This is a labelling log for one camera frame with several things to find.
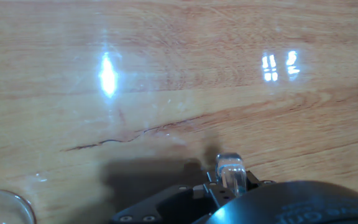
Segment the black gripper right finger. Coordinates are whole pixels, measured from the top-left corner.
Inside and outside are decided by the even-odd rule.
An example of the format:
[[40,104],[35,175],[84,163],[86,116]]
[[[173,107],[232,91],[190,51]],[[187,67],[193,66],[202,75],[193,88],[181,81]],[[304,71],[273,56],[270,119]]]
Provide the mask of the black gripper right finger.
[[246,190],[254,190],[274,183],[275,181],[272,180],[259,180],[251,171],[246,172]]

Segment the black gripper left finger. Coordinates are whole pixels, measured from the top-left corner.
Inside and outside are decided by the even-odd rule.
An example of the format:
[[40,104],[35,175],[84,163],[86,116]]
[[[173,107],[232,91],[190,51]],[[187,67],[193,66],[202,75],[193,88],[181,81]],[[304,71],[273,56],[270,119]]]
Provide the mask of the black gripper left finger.
[[203,223],[216,204],[203,185],[174,185],[115,214],[112,224]]

